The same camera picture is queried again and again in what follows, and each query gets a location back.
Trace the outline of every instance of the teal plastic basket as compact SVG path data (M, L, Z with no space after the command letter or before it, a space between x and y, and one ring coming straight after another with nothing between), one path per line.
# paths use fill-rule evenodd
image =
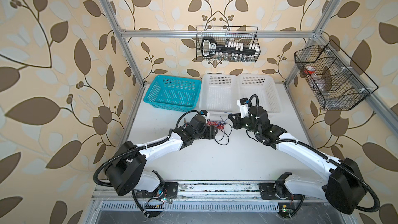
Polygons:
M202 82L195 79L158 75L144 102L153 107L187 112L195 108Z

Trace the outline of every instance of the floral wallpaper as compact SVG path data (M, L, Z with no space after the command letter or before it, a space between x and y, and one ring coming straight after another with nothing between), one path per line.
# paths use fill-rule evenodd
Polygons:
M188 30L191 25L313 30L328 0L109 0L127 30Z
M347 62L354 69L360 72L361 68L376 82L380 88L375 94L396 114L397 25L398 0L342 0L324 32L351 55L358 66ZM321 110L303 76L296 76L290 90L316 147L355 160L381 200L378 212L354 212L359 223L398 223L398 138L365 101L350 111ZM360 203L364 207L372 205L369 194Z
M157 75L202 78L207 73L271 75L282 82L294 65L294 52L304 47L302 38L260 38L257 62L228 62L196 57L196 42L185 38L129 38L130 49L142 77Z
M97 0L0 2L0 222L78 223L135 76Z

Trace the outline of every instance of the white plastic basket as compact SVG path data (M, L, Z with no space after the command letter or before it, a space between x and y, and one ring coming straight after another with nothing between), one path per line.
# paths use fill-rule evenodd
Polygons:
M237 79L239 99L250 98L253 94L257 94L260 106L262 106L264 110L270 113L282 111L281 100L279 99L275 82L271 76L240 74Z
M235 75L205 74L199 98L199 108L211 112L239 112L238 87Z

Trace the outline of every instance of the wire mesh basket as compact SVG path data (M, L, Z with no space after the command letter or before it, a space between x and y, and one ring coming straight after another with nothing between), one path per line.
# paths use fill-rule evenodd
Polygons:
M339 58L338 51L349 65ZM333 40L295 52L295 63L323 110L351 110L379 88Z
M196 57L228 62L256 62L258 27L196 26Z

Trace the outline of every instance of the white tabletop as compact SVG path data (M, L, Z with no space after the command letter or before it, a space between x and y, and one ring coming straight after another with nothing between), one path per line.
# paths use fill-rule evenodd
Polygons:
M294 137L308 144L285 88L282 84L276 84L276 88L282 112L269 114L271 123L287 129ZM182 114L183 112L154 108L142 99L128 140L139 144L167 136L169 129L175 127ZM187 114L186 121L189 122L194 115L195 113ZM222 135L222 132L218 132L217 140ZM245 129L232 130L230 142L226 146L219 145L214 140L195 140L189 147L148 162L145 170L156 170L165 180L266 181L276 180L284 172L301 176L316 175L295 158L248 138Z

